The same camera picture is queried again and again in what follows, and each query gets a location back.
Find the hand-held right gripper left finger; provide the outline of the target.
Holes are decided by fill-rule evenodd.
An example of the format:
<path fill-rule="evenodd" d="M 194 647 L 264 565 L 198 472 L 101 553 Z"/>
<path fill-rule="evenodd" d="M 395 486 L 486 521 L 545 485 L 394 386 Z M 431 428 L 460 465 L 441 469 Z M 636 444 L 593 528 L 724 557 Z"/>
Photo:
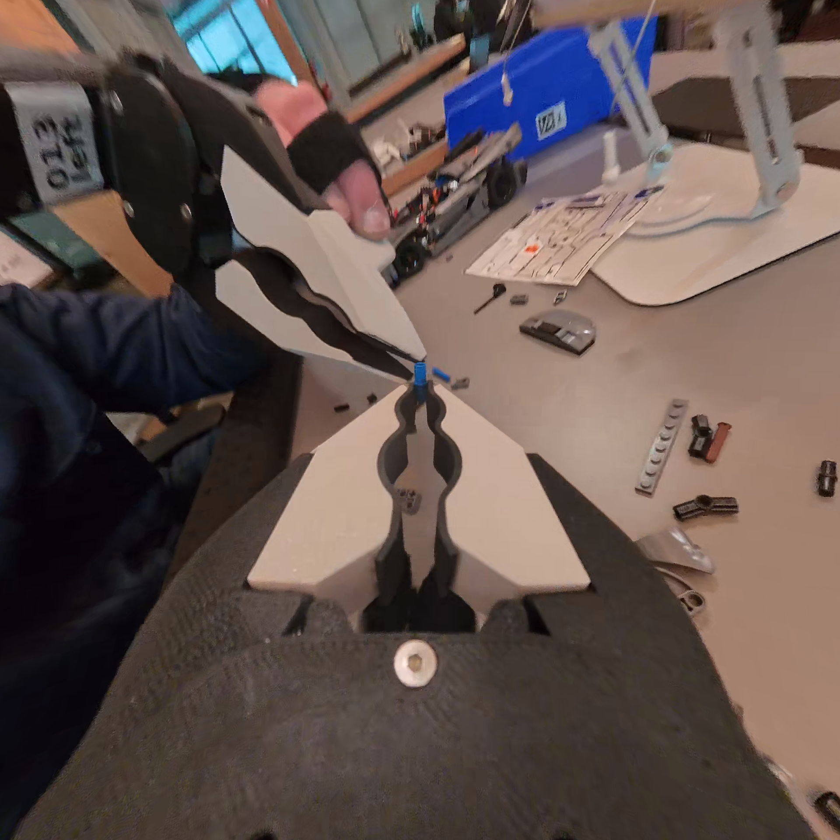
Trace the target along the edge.
<path fill-rule="evenodd" d="M 338 603 L 349 615 L 412 588 L 396 483 L 415 429 L 414 388 L 383 397 L 304 458 L 304 469 L 247 576 L 265 592 Z"/>

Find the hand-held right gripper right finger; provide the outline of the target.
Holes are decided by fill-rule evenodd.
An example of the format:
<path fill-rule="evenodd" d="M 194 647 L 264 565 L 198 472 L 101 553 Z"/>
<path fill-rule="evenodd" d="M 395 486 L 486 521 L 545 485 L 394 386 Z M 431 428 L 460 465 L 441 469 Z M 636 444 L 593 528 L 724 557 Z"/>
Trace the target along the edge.
<path fill-rule="evenodd" d="M 437 504 L 433 579 L 487 616 L 501 601 L 591 584 L 524 448 L 454 393 L 428 387 Z"/>

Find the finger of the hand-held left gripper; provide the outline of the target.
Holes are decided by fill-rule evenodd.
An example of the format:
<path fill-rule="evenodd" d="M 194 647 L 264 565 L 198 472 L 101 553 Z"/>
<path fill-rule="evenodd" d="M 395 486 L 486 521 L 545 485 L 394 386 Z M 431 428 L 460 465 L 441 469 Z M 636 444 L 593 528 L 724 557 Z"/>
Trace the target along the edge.
<path fill-rule="evenodd" d="M 317 197 L 282 156 L 269 161 L 268 170 L 266 179 L 236 150 L 224 147 L 220 184 L 233 230 L 245 244 L 231 259 L 286 258 L 358 331 L 414 363 L 424 362 L 424 344 L 382 274 L 393 260 L 393 247 L 358 237 L 336 212 L 317 208 Z"/>
<path fill-rule="evenodd" d="M 282 256 L 234 257 L 216 269 L 215 296 L 233 319 L 281 350 L 389 380 L 413 378 L 408 356 L 358 331 Z"/>

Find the grey lego car model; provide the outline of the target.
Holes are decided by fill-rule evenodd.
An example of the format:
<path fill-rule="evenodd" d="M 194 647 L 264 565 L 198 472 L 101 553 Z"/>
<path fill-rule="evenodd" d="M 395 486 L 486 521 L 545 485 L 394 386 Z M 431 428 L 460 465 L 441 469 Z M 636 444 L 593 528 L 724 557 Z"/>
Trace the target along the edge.
<path fill-rule="evenodd" d="M 519 122 L 503 131 L 476 131 L 456 144 L 414 197 L 392 214 L 395 255 L 383 276 L 392 288 L 414 277 L 526 184 L 528 164 L 514 161 Z"/>

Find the pile of loose lego pieces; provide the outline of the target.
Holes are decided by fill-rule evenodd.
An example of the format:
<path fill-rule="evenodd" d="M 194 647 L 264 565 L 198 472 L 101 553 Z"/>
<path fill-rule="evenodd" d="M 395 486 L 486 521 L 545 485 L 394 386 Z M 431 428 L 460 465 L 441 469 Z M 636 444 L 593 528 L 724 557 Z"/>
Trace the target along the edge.
<path fill-rule="evenodd" d="M 392 160 L 402 163 L 409 162 L 426 149 L 447 138 L 445 122 L 407 124 L 399 121 L 397 127 L 399 131 L 386 145 L 386 149 Z"/>

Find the silver curved lego panel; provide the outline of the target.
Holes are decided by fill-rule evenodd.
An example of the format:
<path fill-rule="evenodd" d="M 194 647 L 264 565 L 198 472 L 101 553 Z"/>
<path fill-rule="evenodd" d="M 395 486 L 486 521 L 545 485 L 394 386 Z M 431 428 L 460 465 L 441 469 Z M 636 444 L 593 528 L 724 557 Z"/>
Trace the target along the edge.
<path fill-rule="evenodd" d="M 635 541 L 642 554 L 657 567 L 680 568 L 714 574 L 710 556 L 680 527 L 674 526 L 648 534 Z"/>

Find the long grey lego plate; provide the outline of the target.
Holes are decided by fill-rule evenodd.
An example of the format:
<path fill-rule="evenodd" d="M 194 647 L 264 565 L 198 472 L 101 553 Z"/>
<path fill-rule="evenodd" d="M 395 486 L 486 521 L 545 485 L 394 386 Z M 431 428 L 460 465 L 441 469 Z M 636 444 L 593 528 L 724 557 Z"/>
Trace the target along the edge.
<path fill-rule="evenodd" d="M 637 478 L 634 491 L 638 495 L 652 497 L 655 494 L 688 407 L 689 401 L 683 398 L 674 398 L 668 403 Z"/>

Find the grey curved lego panel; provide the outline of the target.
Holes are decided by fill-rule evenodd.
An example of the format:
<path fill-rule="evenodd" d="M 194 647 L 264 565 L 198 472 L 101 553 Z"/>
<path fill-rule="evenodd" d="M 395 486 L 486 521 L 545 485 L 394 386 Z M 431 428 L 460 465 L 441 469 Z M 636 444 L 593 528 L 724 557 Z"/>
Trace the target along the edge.
<path fill-rule="evenodd" d="M 518 328 L 525 336 L 575 356 L 582 356 L 596 340 L 591 319 L 564 309 L 542 311 L 525 319 Z"/>

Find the black and brown lego connector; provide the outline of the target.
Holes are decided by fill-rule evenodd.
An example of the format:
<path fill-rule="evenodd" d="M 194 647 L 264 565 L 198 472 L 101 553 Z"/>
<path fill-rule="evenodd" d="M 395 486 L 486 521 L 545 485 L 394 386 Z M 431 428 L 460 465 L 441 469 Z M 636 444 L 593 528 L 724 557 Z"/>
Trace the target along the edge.
<path fill-rule="evenodd" d="M 716 464 L 728 441 L 732 426 L 726 422 L 713 425 L 704 413 L 694 415 L 690 422 L 691 440 L 687 449 L 688 456 L 708 465 Z"/>

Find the person's left hand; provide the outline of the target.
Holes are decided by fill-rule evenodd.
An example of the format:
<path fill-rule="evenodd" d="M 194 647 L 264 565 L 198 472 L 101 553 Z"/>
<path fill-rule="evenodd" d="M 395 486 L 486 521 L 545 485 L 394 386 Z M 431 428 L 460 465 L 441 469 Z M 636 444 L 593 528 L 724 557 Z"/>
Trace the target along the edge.
<path fill-rule="evenodd" d="M 356 234 L 386 238 L 392 223 L 382 178 L 360 132 L 305 81 L 293 86 L 267 77 L 254 98 L 278 132 L 298 178 Z"/>

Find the black perforated board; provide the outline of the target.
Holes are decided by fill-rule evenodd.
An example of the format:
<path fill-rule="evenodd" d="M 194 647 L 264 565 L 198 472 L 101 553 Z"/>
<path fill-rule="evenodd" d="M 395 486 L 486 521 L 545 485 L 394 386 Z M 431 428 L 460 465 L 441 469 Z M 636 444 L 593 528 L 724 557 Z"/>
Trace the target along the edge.
<path fill-rule="evenodd" d="M 279 350 L 235 392 L 166 575 L 169 585 L 194 553 L 290 463 L 302 360 Z"/>

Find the wooden cabinet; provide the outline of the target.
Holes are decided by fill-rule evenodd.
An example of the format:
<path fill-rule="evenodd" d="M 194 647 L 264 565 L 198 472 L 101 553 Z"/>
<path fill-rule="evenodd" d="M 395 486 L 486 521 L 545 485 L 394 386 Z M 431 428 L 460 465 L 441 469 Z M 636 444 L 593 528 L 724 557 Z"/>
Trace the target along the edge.
<path fill-rule="evenodd" d="M 1 1 L 1 46 L 61 54 L 81 52 L 41 1 Z"/>

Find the white sticker sheet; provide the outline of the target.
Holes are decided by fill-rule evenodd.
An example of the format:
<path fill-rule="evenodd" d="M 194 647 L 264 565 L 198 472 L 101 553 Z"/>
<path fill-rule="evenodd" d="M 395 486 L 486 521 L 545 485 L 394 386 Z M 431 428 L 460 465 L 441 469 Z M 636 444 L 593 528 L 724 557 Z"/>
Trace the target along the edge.
<path fill-rule="evenodd" d="M 543 199 L 465 273 L 503 282 L 576 287 L 665 190 L 599 188 Z"/>

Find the blue plastic bin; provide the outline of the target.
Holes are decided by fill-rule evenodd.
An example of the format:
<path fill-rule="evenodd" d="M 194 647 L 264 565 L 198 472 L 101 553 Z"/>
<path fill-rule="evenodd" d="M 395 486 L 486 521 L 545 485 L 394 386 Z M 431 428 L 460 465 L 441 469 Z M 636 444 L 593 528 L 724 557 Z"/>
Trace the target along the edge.
<path fill-rule="evenodd" d="M 502 132 L 517 123 L 521 141 L 510 156 L 529 159 L 616 116 L 618 105 L 609 110 L 612 101 L 586 30 L 547 30 L 444 95 L 448 145 L 454 148 L 478 130 Z"/>

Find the person's torso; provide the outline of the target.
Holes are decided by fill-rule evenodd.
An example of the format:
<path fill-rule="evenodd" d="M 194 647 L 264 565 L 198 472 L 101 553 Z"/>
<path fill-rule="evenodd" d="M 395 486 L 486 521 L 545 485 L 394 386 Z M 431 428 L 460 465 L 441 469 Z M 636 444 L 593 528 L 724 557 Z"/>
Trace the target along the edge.
<path fill-rule="evenodd" d="M 2 838 L 84 738 L 172 563 L 183 509 L 104 415 L 2 500 Z"/>

